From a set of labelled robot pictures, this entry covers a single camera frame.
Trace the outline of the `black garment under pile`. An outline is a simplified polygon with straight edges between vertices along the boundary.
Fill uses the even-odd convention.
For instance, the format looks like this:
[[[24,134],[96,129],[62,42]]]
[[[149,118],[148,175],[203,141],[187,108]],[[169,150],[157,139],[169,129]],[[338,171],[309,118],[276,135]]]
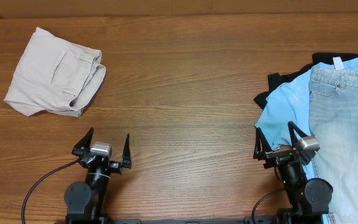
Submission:
[[[352,60],[358,57],[358,54],[355,53],[336,53],[336,52],[316,52],[312,56],[312,63],[306,64],[297,72],[293,72],[286,75],[281,75],[279,73],[272,73],[267,76],[268,80],[268,91],[259,93],[255,98],[255,103],[261,108],[264,109],[267,104],[267,97],[271,92],[278,88],[283,83],[292,82],[296,77],[299,77],[303,73],[307,72],[314,65],[318,63],[325,63],[328,65],[333,65],[333,57],[341,57],[343,61]]]

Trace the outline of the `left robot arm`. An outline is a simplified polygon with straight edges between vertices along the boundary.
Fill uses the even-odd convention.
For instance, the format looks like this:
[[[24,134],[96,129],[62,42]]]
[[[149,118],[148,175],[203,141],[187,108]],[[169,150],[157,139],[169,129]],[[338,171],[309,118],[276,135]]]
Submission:
[[[85,180],[70,184],[64,194],[67,205],[65,223],[112,223],[102,212],[111,174],[121,174],[132,167],[129,136],[126,136],[122,161],[112,161],[112,146],[105,142],[92,143],[94,129],[79,140],[72,149],[77,163],[87,170]]]

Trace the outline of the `light blue printed t-shirt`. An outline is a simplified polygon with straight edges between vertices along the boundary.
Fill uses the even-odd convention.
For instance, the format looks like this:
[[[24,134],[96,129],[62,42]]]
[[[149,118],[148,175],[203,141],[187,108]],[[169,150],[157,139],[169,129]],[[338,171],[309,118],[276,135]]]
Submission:
[[[343,65],[319,63],[268,96],[256,126],[272,149],[291,143],[289,121],[315,134],[325,151],[358,143],[358,58]]]

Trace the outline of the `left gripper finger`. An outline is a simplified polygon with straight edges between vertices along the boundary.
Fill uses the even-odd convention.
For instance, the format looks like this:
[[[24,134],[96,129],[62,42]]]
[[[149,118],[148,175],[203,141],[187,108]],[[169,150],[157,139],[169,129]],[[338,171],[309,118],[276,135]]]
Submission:
[[[88,132],[74,145],[71,151],[74,156],[82,156],[85,152],[90,150],[93,133],[94,128],[91,127]]]
[[[124,149],[122,152],[122,167],[126,169],[130,169],[132,167],[131,151],[129,147],[129,136],[130,135],[127,134]]]

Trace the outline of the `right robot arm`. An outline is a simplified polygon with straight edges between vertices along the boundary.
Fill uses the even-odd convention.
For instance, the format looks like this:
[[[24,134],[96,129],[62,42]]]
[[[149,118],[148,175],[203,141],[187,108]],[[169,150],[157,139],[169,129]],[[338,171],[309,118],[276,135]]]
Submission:
[[[308,136],[292,121],[288,123],[291,144],[283,149],[273,150],[262,130],[255,130],[253,158],[265,161],[264,168],[273,168],[276,178],[281,180],[283,188],[263,196],[254,205],[251,213],[252,223],[258,223],[255,212],[267,198],[285,192],[290,208],[277,210],[274,217],[268,217],[268,223],[322,223],[323,215],[329,212],[333,187],[324,179],[306,177],[304,166],[308,165],[319,151],[319,141]]]

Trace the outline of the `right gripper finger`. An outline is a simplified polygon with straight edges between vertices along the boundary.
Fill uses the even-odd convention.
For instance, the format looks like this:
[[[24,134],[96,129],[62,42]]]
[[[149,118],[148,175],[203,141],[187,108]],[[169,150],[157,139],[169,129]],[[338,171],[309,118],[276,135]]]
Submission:
[[[307,137],[307,134],[304,133],[293,121],[288,122],[288,130],[292,146],[295,146],[300,138]]]
[[[269,142],[265,138],[262,130],[256,128],[255,130],[255,147],[253,159],[266,160],[269,158],[269,154],[272,152]]]

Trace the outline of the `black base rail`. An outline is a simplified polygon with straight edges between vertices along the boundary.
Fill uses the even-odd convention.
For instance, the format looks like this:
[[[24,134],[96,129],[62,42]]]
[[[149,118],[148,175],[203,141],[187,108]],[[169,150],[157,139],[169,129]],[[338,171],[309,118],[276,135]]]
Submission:
[[[193,219],[193,220],[139,220],[124,219],[106,221],[79,221],[76,223],[109,223],[109,224],[274,224],[285,223],[278,221],[276,216],[257,216],[252,219],[251,216],[241,219]]]

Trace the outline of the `light blue denim shorts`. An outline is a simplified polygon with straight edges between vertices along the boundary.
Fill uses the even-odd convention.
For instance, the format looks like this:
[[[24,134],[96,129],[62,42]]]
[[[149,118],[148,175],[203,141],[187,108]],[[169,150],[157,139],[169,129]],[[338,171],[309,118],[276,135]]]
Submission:
[[[309,89],[314,166],[333,187],[329,221],[358,223],[358,70],[315,68]]]

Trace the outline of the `folded beige shorts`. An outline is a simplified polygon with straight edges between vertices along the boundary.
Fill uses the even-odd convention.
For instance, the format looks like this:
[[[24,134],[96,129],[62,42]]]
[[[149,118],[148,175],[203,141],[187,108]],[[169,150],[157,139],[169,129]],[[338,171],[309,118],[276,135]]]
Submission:
[[[106,75],[102,52],[38,27],[22,54],[4,102],[32,116],[48,111],[80,117]]]

